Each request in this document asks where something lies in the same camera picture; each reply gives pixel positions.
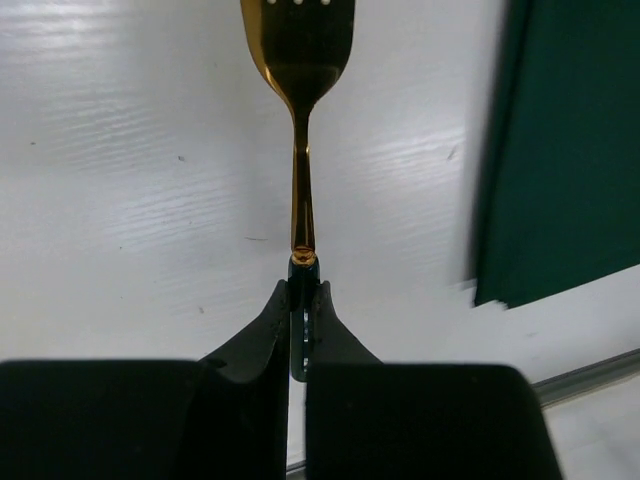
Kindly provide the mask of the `dark green cloth napkin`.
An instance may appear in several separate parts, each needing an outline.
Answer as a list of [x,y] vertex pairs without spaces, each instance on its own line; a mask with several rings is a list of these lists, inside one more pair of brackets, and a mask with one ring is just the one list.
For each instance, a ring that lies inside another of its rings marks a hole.
[[511,1],[473,212],[474,302],[639,262],[639,5]]

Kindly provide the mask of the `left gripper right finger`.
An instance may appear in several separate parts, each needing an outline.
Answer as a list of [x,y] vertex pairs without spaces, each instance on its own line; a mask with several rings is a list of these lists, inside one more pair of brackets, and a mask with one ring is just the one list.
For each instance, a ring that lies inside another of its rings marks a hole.
[[380,362],[314,298],[309,479],[560,479],[538,397],[515,368]]

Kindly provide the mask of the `gold fork black handle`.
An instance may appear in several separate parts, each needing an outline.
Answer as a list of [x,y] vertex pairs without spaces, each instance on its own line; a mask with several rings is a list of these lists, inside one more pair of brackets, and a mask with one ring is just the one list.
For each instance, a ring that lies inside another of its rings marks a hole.
[[348,63],[354,34],[354,1],[240,3],[254,64],[289,110],[293,125],[291,256],[291,375],[307,380],[320,284],[316,253],[309,146],[314,106],[337,83]]

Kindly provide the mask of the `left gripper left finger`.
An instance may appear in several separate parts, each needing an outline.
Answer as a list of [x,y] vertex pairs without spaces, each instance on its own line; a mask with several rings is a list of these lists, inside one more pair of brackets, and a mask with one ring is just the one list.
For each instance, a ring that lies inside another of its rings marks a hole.
[[5,479],[282,479],[289,298],[200,360],[1,365]]

